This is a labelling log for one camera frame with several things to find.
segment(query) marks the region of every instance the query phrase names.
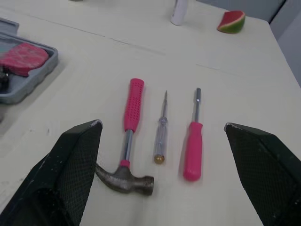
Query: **watermelon slice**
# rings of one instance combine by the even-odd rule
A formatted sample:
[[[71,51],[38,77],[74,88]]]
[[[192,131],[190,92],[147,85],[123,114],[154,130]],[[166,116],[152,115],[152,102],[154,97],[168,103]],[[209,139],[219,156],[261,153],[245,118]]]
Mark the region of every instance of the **watermelon slice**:
[[[246,15],[242,11],[225,12],[217,30],[224,33],[235,34],[244,26]]]

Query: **white bottle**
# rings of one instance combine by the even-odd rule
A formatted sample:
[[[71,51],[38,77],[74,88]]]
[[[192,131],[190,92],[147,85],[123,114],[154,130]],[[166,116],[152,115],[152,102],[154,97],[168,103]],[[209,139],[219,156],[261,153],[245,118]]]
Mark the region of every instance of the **white bottle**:
[[[171,17],[171,22],[174,25],[181,25],[184,21],[187,12],[188,0],[175,0],[174,14]]]

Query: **hammer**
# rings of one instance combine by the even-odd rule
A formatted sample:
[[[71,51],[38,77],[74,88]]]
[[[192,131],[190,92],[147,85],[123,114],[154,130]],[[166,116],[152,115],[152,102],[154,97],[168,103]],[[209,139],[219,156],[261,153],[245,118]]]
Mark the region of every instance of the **hammer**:
[[[144,81],[141,79],[131,79],[124,116],[126,140],[124,143],[123,157],[120,162],[120,166],[114,173],[105,171],[98,164],[96,164],[95,168],[96,175],[104,182],[105,185],[117,192],[126,194],[135,191],[143,195],[151,195],[154,189],[154,177],[145,176],[142,178],[136,178],[132,175],[129,169],[132,138],[138,127],[140,119],[143,87]]]

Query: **hammer head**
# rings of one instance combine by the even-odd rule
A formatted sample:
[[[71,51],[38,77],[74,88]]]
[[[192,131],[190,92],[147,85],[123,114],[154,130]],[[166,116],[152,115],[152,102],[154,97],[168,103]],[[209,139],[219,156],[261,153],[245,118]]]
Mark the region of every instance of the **hammer head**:
[[[127,166],[119,166],[114,173],[109,173],[96,164],[95,173],[105,185],[117,192],[151,195],[154,189],[154,177],[136,178]]]

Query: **voltage tester screwdriver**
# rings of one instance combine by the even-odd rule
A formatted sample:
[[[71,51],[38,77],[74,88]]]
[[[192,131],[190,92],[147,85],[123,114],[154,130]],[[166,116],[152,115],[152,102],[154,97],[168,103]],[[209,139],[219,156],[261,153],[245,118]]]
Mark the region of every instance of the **voltage tester screwdriver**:
[[[166,154],[166,140],[167,140],[167,91],[165,92],[165,98],[163,102],[163,113],[159,119],[159,126],[157,129],[156,141],[155,141],[155,155],[154,161],[156,164],[162,164],[165,160]]]

